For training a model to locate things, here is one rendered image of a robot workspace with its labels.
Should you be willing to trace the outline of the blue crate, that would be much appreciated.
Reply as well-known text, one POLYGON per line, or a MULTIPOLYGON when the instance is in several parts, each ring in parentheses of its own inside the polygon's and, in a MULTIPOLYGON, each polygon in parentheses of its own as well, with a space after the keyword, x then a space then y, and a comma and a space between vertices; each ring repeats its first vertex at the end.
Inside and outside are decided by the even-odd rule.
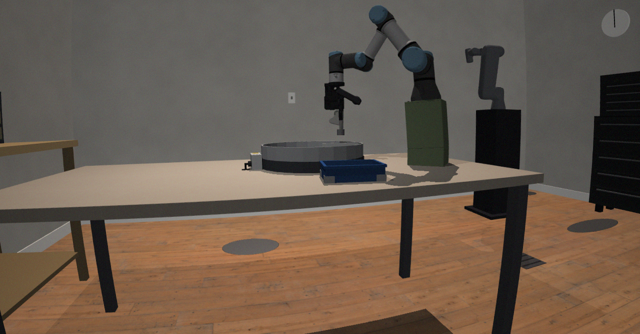
POLYGON ((378 160, 319 161, 324 183, 387 181, 387 164, 378 160))

